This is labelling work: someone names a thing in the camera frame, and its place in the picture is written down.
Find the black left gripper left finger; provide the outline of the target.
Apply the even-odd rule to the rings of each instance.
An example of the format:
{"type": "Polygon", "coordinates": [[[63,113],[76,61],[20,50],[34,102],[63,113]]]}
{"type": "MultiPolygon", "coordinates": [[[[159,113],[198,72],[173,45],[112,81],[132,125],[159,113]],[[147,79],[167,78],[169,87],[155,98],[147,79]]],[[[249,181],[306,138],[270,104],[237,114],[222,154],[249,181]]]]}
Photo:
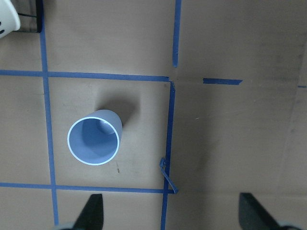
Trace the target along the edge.
{"type": "Polygon", "coordinates": [[[90,195],[74,223],[75,230],[101,230],[104,224],[103,196],[90,195]]]}

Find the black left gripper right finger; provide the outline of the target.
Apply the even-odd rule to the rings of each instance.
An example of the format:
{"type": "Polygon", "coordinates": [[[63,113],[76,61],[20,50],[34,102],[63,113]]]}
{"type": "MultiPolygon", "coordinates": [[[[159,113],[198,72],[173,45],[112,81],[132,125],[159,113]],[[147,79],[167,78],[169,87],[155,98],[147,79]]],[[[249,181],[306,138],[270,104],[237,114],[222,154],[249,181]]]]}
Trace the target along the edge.
{"type": "Polygon", "coordinates": [[[239,195],[239,225],[242,230],[278,230],[281,227],[252,193],[239,195]]]}

